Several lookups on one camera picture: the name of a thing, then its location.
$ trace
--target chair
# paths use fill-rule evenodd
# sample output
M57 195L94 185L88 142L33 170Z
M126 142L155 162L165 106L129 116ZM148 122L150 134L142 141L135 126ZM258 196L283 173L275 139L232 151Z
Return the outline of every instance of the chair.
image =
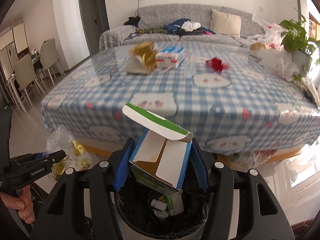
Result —
M33 104L30 100L30 97L29 97L27 89L26 89L27 86L30 85L32 82L34 82L38 91L40 88L42 93L45 94L45 92L36 79L36 73L33 68L32 60L31 60L31 57L29 54L25 55L22 59L20 59L14 65L14 73L15 73L17 82L20 86L19 91L21 91L21 94L23 95L24 100L26 100L26 96L27 96L29 102L27 100L26 100L26 102L28 103L28 105L33 107Z
M40 49L40 62L42 64L43 70L48 71L48 74L54 86L55 84L53 82L50 69L49 69L50 67L55 65L59 69L60 73L62 73L64 76L66 75L58 60L59 59L58 59L58 53L56 49L56 40L50 39L47 42L43 43Z

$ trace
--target hand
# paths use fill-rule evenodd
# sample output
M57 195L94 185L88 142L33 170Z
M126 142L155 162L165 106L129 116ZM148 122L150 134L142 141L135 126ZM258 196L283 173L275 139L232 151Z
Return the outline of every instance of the hand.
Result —
M19 217L27 224L31 224L36 220L33 212L33 202L31 201L30 185L22 188L22 194L18 198L3 192L0 192L0 198L7 208L19 210Z

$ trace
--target blue and white checkered tablecloth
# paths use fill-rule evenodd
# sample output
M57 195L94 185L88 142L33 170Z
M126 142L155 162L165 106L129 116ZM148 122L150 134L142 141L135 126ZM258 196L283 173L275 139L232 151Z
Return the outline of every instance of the blue and white checkered tablecloth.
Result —
M312 144L320 114L294 84L266 72L247 49L199 42L160 42L158 49L182 46L196 65L186 78L177 69L150 75L125 72L133 46L108 49L79 66L42 101L44 126L66 126L76 138L123 144L144 128L122 114L131 102L193 132L204 150L222 154L290 149ZM218 57L229 70L218 74L205 60Z

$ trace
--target sofa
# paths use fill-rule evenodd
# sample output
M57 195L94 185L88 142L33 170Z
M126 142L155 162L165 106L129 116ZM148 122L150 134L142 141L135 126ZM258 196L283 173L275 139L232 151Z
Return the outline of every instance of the sofa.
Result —
M161 4L141 7L139 9L139 29L161 27L180 18L188 18L194 22L200 22L201 26L210 28L212 9L242 17L240 38L234 38L222 34L214 35L170 35L162 33L142 34L132 39L126 39L137 28L131 25L121 26L104 32L100 37L100 51L114 47L139 44L143 41L199 41L218 43L249 48L251 43L246 40L248 36L263 34L263 29L254 21L252 14L228 7L201 5L201 4Z

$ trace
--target beige pillow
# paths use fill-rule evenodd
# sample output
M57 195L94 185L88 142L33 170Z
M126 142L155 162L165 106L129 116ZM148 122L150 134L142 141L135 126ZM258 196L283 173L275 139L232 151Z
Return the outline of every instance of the beige pillow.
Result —
M210 29L219 34L240 38L241 17L212 10Z

